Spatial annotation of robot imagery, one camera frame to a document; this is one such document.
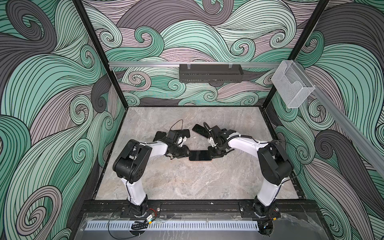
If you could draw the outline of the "black case edge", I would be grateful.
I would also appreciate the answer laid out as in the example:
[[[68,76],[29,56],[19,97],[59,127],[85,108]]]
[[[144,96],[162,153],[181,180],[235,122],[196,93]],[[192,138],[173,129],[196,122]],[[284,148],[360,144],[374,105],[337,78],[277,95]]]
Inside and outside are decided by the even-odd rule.
[[[156,141],[162,140],[166,135],[167,135],[166,132],[157,131],[153,141],[156,142]]]

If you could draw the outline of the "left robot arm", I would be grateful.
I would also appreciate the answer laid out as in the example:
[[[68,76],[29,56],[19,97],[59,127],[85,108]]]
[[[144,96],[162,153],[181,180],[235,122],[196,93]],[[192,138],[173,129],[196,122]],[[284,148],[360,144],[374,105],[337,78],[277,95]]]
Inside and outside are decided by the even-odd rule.
[[[185,141],[190,138],[190,131],[158,131],[150,143],[129,140],[113,164],[117,174],[128,191],[131,213],[143,216],[148,209],[148,196],[144,191],[142,176],[150,158],[166,156],[170,159],[186,158],[190,155]]]

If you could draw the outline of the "black case with camera hole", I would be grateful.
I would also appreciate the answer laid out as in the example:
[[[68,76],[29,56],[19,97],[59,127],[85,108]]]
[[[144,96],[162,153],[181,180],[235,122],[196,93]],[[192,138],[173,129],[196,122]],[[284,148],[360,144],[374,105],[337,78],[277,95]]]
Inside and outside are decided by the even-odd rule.
[[[182,138],[190,138],[191,137],[191,134],[190,134],[190,130],[189,129],[184,129],[184,130],[176,130],[176,132],[178,134],[181,135]]]

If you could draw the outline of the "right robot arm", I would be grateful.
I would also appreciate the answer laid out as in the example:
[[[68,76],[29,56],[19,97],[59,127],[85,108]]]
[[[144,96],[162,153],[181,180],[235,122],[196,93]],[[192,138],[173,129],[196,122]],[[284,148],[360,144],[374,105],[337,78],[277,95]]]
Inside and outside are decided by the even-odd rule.
[[[257,158],[264,180],[255,197],[254,209],[257,216],[266,216],[283,182],[294,169],[284,147],[278,142],[255,140],[234,130],[220,129],[218,126],[211,128],[206,123],[204,128],[208,131],[211,158],[221,158],[233,150],[240,150]]]

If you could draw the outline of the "pink phone case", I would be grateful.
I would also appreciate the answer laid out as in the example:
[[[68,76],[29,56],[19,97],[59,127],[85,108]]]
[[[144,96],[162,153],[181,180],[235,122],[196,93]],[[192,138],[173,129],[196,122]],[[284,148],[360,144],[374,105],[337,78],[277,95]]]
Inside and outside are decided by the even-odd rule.
[[[191,162],[203,162],[203,163],[205,163],[205,162],[211,162],[212,159],[208,159],[208,160],[189,159],[189,161],[191,161]]]

